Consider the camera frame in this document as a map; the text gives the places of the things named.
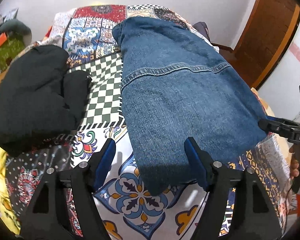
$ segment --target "wooden door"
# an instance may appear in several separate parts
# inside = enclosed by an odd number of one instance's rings
[[[260,86],[274,69],[290,43],[299,14],[294,0],[256,0],[229,61],[248,85]]]

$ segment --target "red patterned patch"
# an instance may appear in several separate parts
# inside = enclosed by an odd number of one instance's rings
[[[122,22],[126,18],[125,5],[97,5],[81,7],[74,13],[74,18],[98,17]]]

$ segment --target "checkered pattern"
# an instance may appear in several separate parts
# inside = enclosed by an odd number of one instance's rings
[[[92,78],[84,118],[79,130],[113,126],[122,121],[121,53],[104,56],[96,61],[72,68],[69,72],[76,70],[87,71]]]
[[[132,6],[127,6],[128,10],[142,10],[142,9],[167,9],[167,7],[164,6],[159,6],[159,5],[153,5],[153,4],[139,4],[139,5],[132,5]]]

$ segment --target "black folded garment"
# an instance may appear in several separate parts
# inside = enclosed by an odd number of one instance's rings
[[[0,85],[0,147],[9,155],[78,128],[90,77],[66,74],[67,58],[60,47],[40,46],[10,66]]]

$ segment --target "yellow patterned cloth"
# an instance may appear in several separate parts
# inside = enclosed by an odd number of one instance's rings
[[[7,153],[0,148],[0,217],[5,225],[15,234],[20,232],[20,223],[15,216],[5,183]]]

